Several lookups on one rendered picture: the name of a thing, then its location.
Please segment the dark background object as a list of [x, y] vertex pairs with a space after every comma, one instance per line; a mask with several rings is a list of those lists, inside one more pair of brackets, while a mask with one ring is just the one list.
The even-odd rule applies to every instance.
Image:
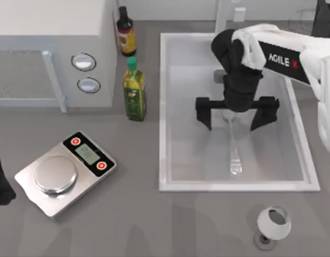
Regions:
[[330, 38], [330, 0], [317, 0], [311, 36]]

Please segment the silver spoon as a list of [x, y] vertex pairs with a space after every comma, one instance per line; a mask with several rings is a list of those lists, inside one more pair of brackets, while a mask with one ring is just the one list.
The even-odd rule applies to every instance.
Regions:
[[230, 173], [232, 175], [237, 176], [242, 173], [242, 164], [233, 131], [233, 119], [235, 117], [235, 113], [230, 111], [229, 109], [225, 109], [222, 112], [222, 117], [229, 126], [229, 133], [230, 133], [230, 165], [229, 165]]

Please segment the round microwave knob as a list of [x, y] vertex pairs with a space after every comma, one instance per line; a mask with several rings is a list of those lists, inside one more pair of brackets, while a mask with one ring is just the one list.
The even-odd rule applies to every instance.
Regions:
[[71, 57], [71, 64], [79, 71], [88, 72], [96, 67], [97, 62], [92, 55], [82, 52]]
[[99, 81], [92, 77], [80, 79], [77, 81], [76, 85], [79, 90], [86, 94], [95, 94], [101, 88]]

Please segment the white sink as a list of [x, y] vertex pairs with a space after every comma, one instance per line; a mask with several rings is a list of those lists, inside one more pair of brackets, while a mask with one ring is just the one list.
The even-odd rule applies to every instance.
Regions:
[[212, 130], [197, 121], [195, 100], [220, 100], [221, 68], [211, 33], [160, 35], [159, 188], [161, 191], [318, 192], [320, 185], [290, 79], [264, 71], [257, 96], [280, 102], [276, 122], [250, 131], [253, 110], [233, 131], [242, 173], [230, 173], [229, 126], [212, 111]]

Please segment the green oil bottle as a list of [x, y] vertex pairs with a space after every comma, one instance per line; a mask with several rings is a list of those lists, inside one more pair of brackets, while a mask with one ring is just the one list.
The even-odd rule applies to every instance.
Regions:
[[145, 75], [137, 67], [137, 58], [127, 58], [127, 71], [122, 81], [126, 115], [130, 120], [144, 121], [147, 113]]

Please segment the dark brown bottle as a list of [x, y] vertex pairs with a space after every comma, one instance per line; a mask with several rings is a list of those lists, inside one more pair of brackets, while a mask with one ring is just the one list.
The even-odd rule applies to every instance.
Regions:
[[121, 53], [127, 57], [134, 56], [136, 54], [134, 22], [128, 16], [125, 6], [119, 7], [119, 19], [116, 24]]

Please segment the microwave oven door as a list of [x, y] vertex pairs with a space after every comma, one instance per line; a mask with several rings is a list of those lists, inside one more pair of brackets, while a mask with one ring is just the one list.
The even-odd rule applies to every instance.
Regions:
[[55, 36], [0, 35], [0, 108], [60, 108], [42, 59], [44, 50], [52, 53], [64, 93]]

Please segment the silver kitchen scale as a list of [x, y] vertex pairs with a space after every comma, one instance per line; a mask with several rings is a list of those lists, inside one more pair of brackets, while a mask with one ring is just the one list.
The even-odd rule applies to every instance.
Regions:
[[117, 169], [97, 142], [77, 131], [15, 175], [30, 202], [55, 218]]

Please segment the tall white tap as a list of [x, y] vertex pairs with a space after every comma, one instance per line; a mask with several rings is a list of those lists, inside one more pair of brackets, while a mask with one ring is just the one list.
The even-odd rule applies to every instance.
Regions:
[[247, 8], [240, 4], [241, 0], [217, 0], [216, 23], [214, 34], [226, 29], [229, 13], [232, 13], [232, 28], [239, 29], [245, 21]]

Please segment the pale microwave oven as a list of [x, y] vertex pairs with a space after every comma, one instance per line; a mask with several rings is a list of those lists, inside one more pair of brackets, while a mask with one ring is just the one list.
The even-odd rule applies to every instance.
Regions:
[[[59, 72], [69, 109], [110, 108], [117, 68], [114, 0], [0, 0], [0, 35], [55, 36], [59, 45]], [[96, 67], [82, 72], [71, 64], [80, 53], [92, 55]], [[95, 94], [77, 88], [92, 77], [101, 84]]]

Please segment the white wine glass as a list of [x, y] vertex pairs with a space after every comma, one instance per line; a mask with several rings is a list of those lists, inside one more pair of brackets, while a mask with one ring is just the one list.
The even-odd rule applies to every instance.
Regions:
[[271, 251], [290, 234], [291, 216], [283, 206], [270, 206], [259, 213], [256, 224], [255, 245], [262, 251]]

